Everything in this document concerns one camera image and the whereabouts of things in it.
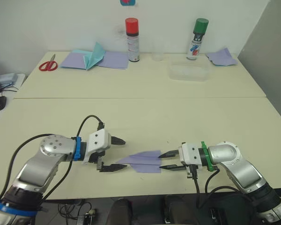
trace clear plastic box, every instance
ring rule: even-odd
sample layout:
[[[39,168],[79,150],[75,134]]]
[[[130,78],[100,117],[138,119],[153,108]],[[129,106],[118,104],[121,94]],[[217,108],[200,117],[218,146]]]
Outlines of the clear plastic box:
[[[205,55],[199,55],[196,60],[188,60],[184,54],[172,54],[169,59],[169,76],[174,80],[206,81],[210,66]]]

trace green cap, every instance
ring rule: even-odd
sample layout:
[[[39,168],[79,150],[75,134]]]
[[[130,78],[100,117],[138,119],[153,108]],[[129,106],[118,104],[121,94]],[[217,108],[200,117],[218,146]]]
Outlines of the green cap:
[[[195,28],[193,29],[194,33],[205,34],[209,21],[204,18],[199,18],[196,20]]]

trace scissors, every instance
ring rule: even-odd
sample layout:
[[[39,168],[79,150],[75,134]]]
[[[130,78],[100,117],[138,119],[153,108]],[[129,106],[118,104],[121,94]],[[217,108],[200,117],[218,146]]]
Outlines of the scissors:
[[[39,70],[40,71],[53,71],[57,69],[57,62],[54,61],[55,58],[55,54],[52,56],[52,58],[50,59],[50,61],[44,62],[42,65],[39,66]]]

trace red cap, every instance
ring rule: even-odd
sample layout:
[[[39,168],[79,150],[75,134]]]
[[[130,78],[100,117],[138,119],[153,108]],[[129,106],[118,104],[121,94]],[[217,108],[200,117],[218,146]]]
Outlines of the red cap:
[[[126,22],[126,33],[136,34],[139,32],[139,21],[136,18],[127,18]]]

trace red scissor handles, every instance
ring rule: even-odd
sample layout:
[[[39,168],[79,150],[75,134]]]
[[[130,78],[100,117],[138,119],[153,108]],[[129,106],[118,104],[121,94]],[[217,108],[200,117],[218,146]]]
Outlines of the red scissor handles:
[[[47,61],[47,62],[44,62],[42,65],[39,66],[39,70],[40,71],[53,71],[55,69],[57,69],[58,65],[57,65],[57,62],[55,61]]]

